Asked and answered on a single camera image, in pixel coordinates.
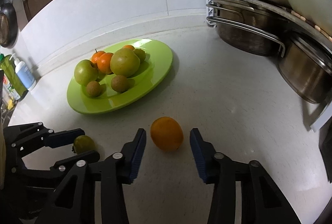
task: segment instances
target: black pan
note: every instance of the black pan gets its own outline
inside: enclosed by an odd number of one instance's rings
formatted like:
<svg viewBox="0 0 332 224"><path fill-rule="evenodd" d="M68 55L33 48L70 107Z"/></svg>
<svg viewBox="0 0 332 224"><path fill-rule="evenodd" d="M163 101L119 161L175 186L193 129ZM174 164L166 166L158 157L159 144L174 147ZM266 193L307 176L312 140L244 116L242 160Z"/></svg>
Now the black pan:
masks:
<svg viewBox="0 0 332 224"><path fill-rule="evenodd" d="M17 32L16 11L11 3L5 3L0 9L0 45L5 48L13 45Z"/></svg>

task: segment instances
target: blue label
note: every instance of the blue label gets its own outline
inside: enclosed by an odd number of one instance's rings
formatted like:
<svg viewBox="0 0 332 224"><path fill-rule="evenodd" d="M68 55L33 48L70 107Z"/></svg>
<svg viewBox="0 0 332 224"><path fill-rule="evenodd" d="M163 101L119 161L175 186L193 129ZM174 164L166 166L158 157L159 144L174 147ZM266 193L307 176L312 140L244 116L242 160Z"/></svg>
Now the blue label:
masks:
<svg viewBox="0 0 332 224"><path fill-rule="evenodd" d="M34 76L31 74L27 66L22 67L18 72L17 76L25 86L25 88L30 88L34 83Z"/></svg>

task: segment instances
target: silver screw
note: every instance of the silver screw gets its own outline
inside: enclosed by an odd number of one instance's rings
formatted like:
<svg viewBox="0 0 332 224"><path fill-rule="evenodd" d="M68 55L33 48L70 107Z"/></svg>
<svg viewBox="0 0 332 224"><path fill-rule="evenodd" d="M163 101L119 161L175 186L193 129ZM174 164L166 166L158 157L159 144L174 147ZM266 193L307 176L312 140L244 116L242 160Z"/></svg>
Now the silver screw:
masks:
<svg viewBox="0 0 332 224"><path fill-rule="evenodd" d="M114 153L114 154L113 154L113 158L114 158L114 159L120 159L120 158L122 158L122 157L123 157L123 154L120 153L120 152L117 152L117 153Z"/></svg>
<svg viewBox="0 0 332 224"><path fill-rule="evenodd" d="M260 163L257 160L250 161L250 165L253 167L259 167Z"/></svg>
<svg viewBox="0 0 332 224"><path fill-rule="evenodd" d="M76 162L77 167L83 167L85 164L86 164L85 160L79 160L78 162Z"/></svg>
<svg viewBox="0 0 332 224"><path fill-rule="evenodd" d="M64 165L59 166L59 171L65 171L66 167Z"/></svg>
<svg viewBox="0 0 332 224"><path fill-rule="evenodd" d="M215 153L215 158L216 159L223 159L224 155L222 153Z"/></svg>

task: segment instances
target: green bottle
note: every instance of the green bottle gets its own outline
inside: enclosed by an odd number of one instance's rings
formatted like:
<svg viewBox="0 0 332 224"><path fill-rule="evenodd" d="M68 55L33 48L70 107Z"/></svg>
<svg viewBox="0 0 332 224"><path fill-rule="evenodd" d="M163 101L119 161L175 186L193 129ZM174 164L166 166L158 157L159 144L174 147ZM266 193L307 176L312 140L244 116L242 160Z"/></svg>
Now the green bottle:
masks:
<svg viewBox="0 0 332 224"><path fill-rule="evenodd" d="M15 68L13 67L11 61L9 60L10 56L11 54L6 56L0 54L0 68L5 72L5 75L7 76L8 80L22 98L27 89L24 87L24 85L16 75Z"/></svg>

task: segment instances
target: backsplash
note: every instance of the backsplash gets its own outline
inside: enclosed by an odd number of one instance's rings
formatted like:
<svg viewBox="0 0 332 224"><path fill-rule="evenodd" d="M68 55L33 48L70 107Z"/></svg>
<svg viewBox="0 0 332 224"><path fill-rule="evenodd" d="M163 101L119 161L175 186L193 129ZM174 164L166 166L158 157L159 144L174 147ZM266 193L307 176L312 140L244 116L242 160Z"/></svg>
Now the backsplash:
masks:
<svg viewBox="0 0 332 224"><path fill-rule="evenodd" d="M36 69L103 27L194 13L205 13L205 0L53 0L19 32L13 48L1 51L14 50Z"/></svg>

